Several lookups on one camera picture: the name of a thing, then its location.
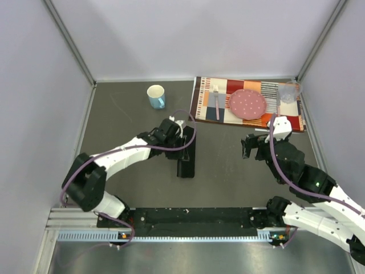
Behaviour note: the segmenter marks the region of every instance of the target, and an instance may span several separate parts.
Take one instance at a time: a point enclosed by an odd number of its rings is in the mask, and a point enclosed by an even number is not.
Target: dark gray floor
[[[166,105],[154,110],[146,90],[165,88]],[[177,109],[189,110],[193,82],[101,83],[96,89],[81,151],[96,154],[157,127]],[[197,123],[196,176],[176,177],[176,162],[164,155],[140,162],[114,175],[106,190],[131,207],[263,207],[275,195],[306,205],[278,185],[264,162],[242,159],[240,140],[253,128]],[[293,134],[292,144],[315,162],[306,133]]]

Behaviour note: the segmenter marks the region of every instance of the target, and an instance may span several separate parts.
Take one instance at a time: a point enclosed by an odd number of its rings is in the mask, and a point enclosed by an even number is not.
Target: light gray wall
[[[30,273],[91,88],[40,0],[0,1],[0,273]]]
[[[53,0],[97,80],[299,73],[338,0]]]
[[[330,175],[365,206],[365,1],[349,1],[304,78]]]

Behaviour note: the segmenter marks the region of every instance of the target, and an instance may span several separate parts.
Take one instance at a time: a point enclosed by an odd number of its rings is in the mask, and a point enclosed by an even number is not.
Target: placemat
[[[213,86],[218,86],[219,120],[216,116],[216,101]],[[300,97],[294,103],[280,101],[278,90],[284,83],[261,82],[253,80],[230,80],[221,78],[195,77],[190,113],[199,122],[223,123],[267,129],[267,122],[272,113],[287,116],[293,131],[303,132],[306,129]],[[236,117],[229,108],[229,98],[240,89],[250,89],[261,93],[266,99],[266,113],[259,119],[242,120]]]

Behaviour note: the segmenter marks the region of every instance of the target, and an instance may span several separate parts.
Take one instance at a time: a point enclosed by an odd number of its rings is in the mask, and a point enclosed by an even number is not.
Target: polka dot plate
[[[266,112],[266,100],[254,90],[237,90],[230,96],[229,107],[238,118],[253,120]]]

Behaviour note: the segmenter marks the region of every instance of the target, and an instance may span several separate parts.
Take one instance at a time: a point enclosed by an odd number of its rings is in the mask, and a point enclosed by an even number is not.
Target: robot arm
[[[113,154],[104,152],[91,156],[82,153],[76,157],[62,187],[82,164],[97,156],[76,176],[75,180],[68,186],[66,193],[83,211],[101,212],[110,217],[125,220],[129,207],[119,197],[110,195],[104,190],[106,181],[131,164],[162,154],[162,150],[143,146],[182,147],[191,140],[193,132],[193,128],[184,127],[184,121],[175,121],[174,117],[170,117],[164,119],[158,128],[138,134],[128,143],[111,150],[118,150],[119,152]],[[194,177],[195,140],[186,149],[166,151],[165,155],[168,159],[177,160],[178,177]]]
[[[363,212],[363,208],[356,204],[337,185],[336,181],[324,171],[305,164],[304,153],[296,149],[289,143],[291,135],[291,125],[285,116],[277,117],[274,121],[274,151],[278,164],[285,176],[302,190],[314,194],[326,195],[336,198],[354,207],[358,212]],[[269,135],[254,136],[248,135],[242,140],[243,158],[248,158],[252,148],[257,148],[256,160],[264,160],[279,184],[285,184],[274,166],[269,145]],[[304,228],[318,236],[339,245],[346,251],[351,252],[351,256],[358,262],[365,263],[365,219],[362,214],[350,210],[343,204],[326,199],[312,197],[303,194],[293,187],[290,192],[297,197],[323,209],[330,214],[334,221],[323,218],[309,211],[303,210],[296,204],[283,198],[275,197],[267,204],[267,210],[273,209],[281,199],[280,210],[276,210],[282,224],[294,225]],[[267,213],[267,218],[273,215],[273,210]]]

